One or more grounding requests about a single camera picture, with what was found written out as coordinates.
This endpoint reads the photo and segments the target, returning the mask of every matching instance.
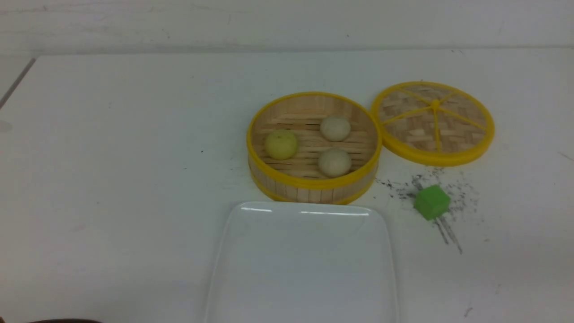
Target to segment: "bamboo steamer lid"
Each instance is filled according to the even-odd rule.
[[[371,107],[383,145],[430,166],[457,166],[482,156],[494,137],[488,110],[444,84],[407,82],[382,91]]]

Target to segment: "yellow spoke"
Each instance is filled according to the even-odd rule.
[[[470,120],[470,119],[468,119],[468,118],[465,118],[465,117],[459,115],[458,113],[454,113],[454,112],[452,112],[452,111],[450,111],[450,110],[447,110],[447,109],[445,109],[445,108],[443,108],[443,107],[439,107],[439,110],[441,110],[441,111],[444,112],[444,113],[450,114],[451,116],[453,116],[453,117],[455,117],[455,118],[457,118],[457,119],[459,119],[459,120],[462,120],[462,121],[464,121],[464,122],[466,122],[466,123],[468,123],[468,124],[471,124],[471,125],[477,127],[477,128],[480,129],[480,130],[486,131],[486,128],[485,128],[485,127],[483,127],[483,126],[477,124],[477,123],[474,122],[473,120]]]
[[[436,141],[436,151],[441,152],[440,146],[440,131],[439,131],[439,117],[436,114],[436,109],[432,110],[433,115],[435,116],[435,141]]]
[[[456,92],[450,92],[449,94],[447,94],[444,98],[442,98],[439,103],[443,103],[444,101],[448,100],[451,98],[451,96],[455,95]]]
[[[391,119],[388,119],[388,120],[386,120],[386,121],[383,121],[383,122],[381,122],[381,124],[382,124],[382,125],[386,125],[386,124],[389,124],[389,123],[391,123],[391,122],[394,122],[394,121],[397,121],[397,120],[399,120],[399,119],[402,119],[402,118],[404,118],[404,117],[410,116],[411,114],[415,114],[415,113],[419,113],[419,112],[426,111],[426,110],[428,110],[428,109],[430,109],[430,108],[431,108],[430,106],[427,106],[427,107],[422,107],[422,108],[420,108],[420,109],[407,111],[407,112],[405,112],[405,113],[399,114],[399,115],[396,116],[396,117],[393,117],[393,118],[391,118]]]
[[[403,90],[403,89],[398,89],[398,91],[403,92],[404,94],[408,94],[411,97],[415,98],[415,99],[419,99],[423,102],[425,102],[426,104],[431,104],[429,101],[427,101],[425,98],[421,97],[420,95],[413,93],[411,91],[407,91],[407,90]]]

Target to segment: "bamboo steamer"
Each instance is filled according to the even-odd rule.
[[[323,138],[323,118],[337,114],[351,124],[341,142]],[[265,137],[277,129],[290,129],[297,136],[297,153],[287,160],[274,160],[265,152]],[[253,181],[276,201],[347,204],[360,197],[373,183],[381,154],[377,121],[358,103],[339,95],[307,92],[276,99],[261,109],[247,131],[248,161]],[[317,160],[322,151],[341,148],[352,160],[351,172],[327,178]]]
[[[407,82],[382,91],[371,107],[383,144],[400,157],[430,166],[458,166],[482,156],[494,121],[474,97],[451,86]]]

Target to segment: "green sponge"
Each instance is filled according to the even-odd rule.
[[[448,211],[451,198],[448,197],[440,186],[427,187],[417,194],[414,200],[414,208],[419,211],[428,221],[434,220]]]

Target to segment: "white plate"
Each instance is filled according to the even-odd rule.
[[[383,218],[356,206],[237,206],[223,234],[205,322],[398,322]]]

